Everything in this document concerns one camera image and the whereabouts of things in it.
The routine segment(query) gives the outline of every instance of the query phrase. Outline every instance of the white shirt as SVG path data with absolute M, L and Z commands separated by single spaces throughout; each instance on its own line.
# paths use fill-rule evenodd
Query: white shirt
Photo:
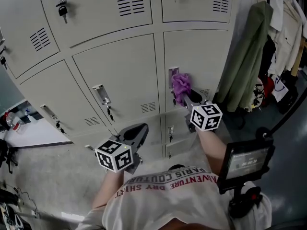
M 276 60 L 268 70 L 269 74 L 281 76 L 282 72 L 291 70 L 296 60 L 302 36 L 302 20 L 291 4 L 284 0 L 283 27 L 280 32 L 270 28 L 269 35 L 276 46 Z
M 230 219 L 233 192 L 219 194 L 218 177 L 196 167 L 185 167 L 128 180 L 105 207 L 90 211 L 77 230 L 157 230 L 173 218 L 214 229 L 263 230 L 271 226 L 268 198 L 241 219 Z M 253 187 L 248 183 L 246 192 Z

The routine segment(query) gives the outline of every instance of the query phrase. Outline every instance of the hanging clothes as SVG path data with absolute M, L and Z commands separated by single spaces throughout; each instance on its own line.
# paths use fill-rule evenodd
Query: hanging clothes
M 270 6 L 274 9 L 270 26 L 280 32 L 283 27 L 283 0 L 270 0 Z
M 268 75 L 268 70 L 271 65 L 272 58 L 275 54 L 276 51 L 276 46 L 271 37 L 268 35 L 267 36 L 268 40 L 265 43 L 262 51 L 262 60 L 261 60 L 261 65 L 260 65 L 260 70 L 259 70 L 259 78 L 261 81 L 266 79 L 266 76 Z
M 302 24 L 303 24 L 303 32 L 302 32 L 302 36 L 304 38 L 307 38 L 307 19 L 306 16 L 304 15 L 304 12 L 302 11 L 302 8 L 299 6 L 298 2 L 296 0 L 292 0 L 293 1 L 293 5 L 296 9 L 296 11 L 298 12 L 299 16 L 301 17 L 302 20 Z
M 276 59 L 273 59 L 268 73 L 281 76 L 284 70 L 292 69 L 302 37 L 302 19 L 291 0 L 284 0 L 282 30 L 278 32 L 270 28 L 269 35 L 276 44 Z
M 267 41 L 273 8 L 265 1 L 251 6 L 242 37 L 230 59 L 217 94 L 217 102 L 225 102 L 227 110 L 245 108 L 257 81 L 262 50 Z

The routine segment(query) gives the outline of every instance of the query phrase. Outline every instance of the locker door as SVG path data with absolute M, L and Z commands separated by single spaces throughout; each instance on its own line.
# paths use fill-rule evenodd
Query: locker door
M 188 111 L 183 107 L 182 110 L 166 114 L 166 143 L 175 143 L 188 138 L 191 134 L 186 124 L 185 116 Z M 173 139 L 170 141 L 169 136 L 172 133 Z
M 232 0 L 162 0 L 163 21 L 230 20 Z
M 16 78 L 59 51 L 41 0 L 0 0 L 0 7 L 3 56 Z
M 193 145 L 193 142 L 196 139 L 196 136 L 197 136 L 197 133 L 193 133 L 187 139 L 167 144 L 166 148 L 165 148 L 166 149 L 166 157 L 171 158 L 175 155 L 190 151 L 190 149 Z
M 51 123 L 54 113 L 70 136 L 105 127 L 79 88 L 65 61 L 43 70 L 21 84 L 21 91 Z
M 107 140 L 112 136 L 112 133 L 108 129 L 99 130 L 91 134 L 81 135 L 77 137 L 71 137 L 71 141 L 79 146 L 91 146 L 96 148 L 100 142 Z
M 73 58 L 105 114 L 107 105 L 101 100 L 108 95 L 116 123 L 159 113 L 152 34 L 102 45 Z M 103 86 L 105 92 L 95 86 Z
M 168 70 L 179 67 L 180 73 L 191 76 L 192 87 L 212 100 L 220 81 L 224 64 L 224 39 L 227 31 L 192 30 L 164 33 L 166 111 L 182 108 L 173 105 Z
M 42 0 L 49 7 L 68 46 L 135 26 L 151 24 L 150 0 L 67 0 L 67 24 L 59 16 L 60 0 Z

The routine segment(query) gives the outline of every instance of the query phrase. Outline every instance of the red object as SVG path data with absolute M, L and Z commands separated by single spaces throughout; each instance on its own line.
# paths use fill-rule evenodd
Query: red object
M 264 99 L 261 105 L 267 106 L 270 103 L 272 92 L 274 90 L 274 81 L 268 76 L 265 76 L 263 79 L 261 79 L 261 81 L 263 83 L 263 90 L 264 90 Z
M 19 123 L 17 123 L 17 124 L 15 125 L 15 127 L 13 128 L 13 130 L 17 130 L 18 127 L 19 127 Z

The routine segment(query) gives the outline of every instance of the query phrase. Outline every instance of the cable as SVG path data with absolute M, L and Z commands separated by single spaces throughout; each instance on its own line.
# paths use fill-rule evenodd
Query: cable
M 0 181 L 0 183 L 1 183 L 4 187 L 9 186 L 9 187 L 11 187 L 12 189 L 14 189 L 14 191 L 17 193 L 17 195 L 18 195 L 19 197 L 20 197 L 20 193 L 21 193 L 21 194 L 27 194 L 29 200 L 32 201 L 33 204 L 35 205 L 35 210 L 34 210 L 34 212 L 36 213 L 36 211 L 37 211 L 36 203 L 35 203 L 35 201 L 34 201 L 33 199 L 30 198 L 28 192 L 23 192 L 23 191 L 21 190 L 20 187 L 18 187 L 18 188 L 16 189 L 16 187 L 13 187 L 13 186 L 11 186 L 11 185 L 8 185 L 6 182 L 1 182 L 1 181 Z
M 32 201 L 33 204 L 35 205 L 34 213 L 36 213 L 36 211 L 37 211 L 37 206 L 36 206 L 35 201 L 34 201 L 33 199 L 30 199 L 30 196 L 29 196 L 28 192 L 22 192 L 22 190 L 20 189 L 20 187 L 17 188 L 17 192 L 18 192 L 18 189 L 20 190 L 21 194 L 27 194 L 27 195 L 28 195 L 29 200 Z

